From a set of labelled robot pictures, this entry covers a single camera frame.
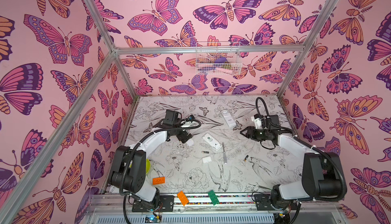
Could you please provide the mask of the white battery cover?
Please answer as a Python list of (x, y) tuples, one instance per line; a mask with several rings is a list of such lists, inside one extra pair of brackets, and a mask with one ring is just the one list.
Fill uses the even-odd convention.
[(189, 146), (189, 147), (192, 147), (194, 145), (194, 140), (193, 139), (189, 139), (186, 144)]
[(203, 162), (204, 164), (208, 164), (208, 163), (212, 162), (211, 156), (203, 157), (203, 158), (202, 158), (202, 162)]

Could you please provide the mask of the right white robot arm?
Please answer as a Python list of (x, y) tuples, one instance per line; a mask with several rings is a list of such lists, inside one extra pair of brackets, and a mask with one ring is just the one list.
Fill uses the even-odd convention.
[(301, 179), (287, 184), (275, 185), (270, 194), (273, 205), (289, 201), (338, 202), (347, 193), (347, 184), (337, 153), (324, 152), (302, 141), (289, 128), (279, 125), (277, 116), (252, 117), (253, 126), (240, 134), (262, 143), (270, 141), (303, 160)]

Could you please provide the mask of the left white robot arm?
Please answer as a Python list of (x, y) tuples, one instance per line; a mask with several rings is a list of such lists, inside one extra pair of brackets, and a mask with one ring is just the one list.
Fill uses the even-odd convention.
[(198, 129), (201, 122), (193, 115), (182, 118), (181, 113), (167, 110), (166, 115), (152, 127), (151, 132), (130, 146), (119, 146), (108, 173), (108, 184), (119, 189), (122, 196), (157, 205), (159, 190), (146, 183), (146, 161), (161, 144), (176, 137), (181, 143), (192, 139), (189, 130)]

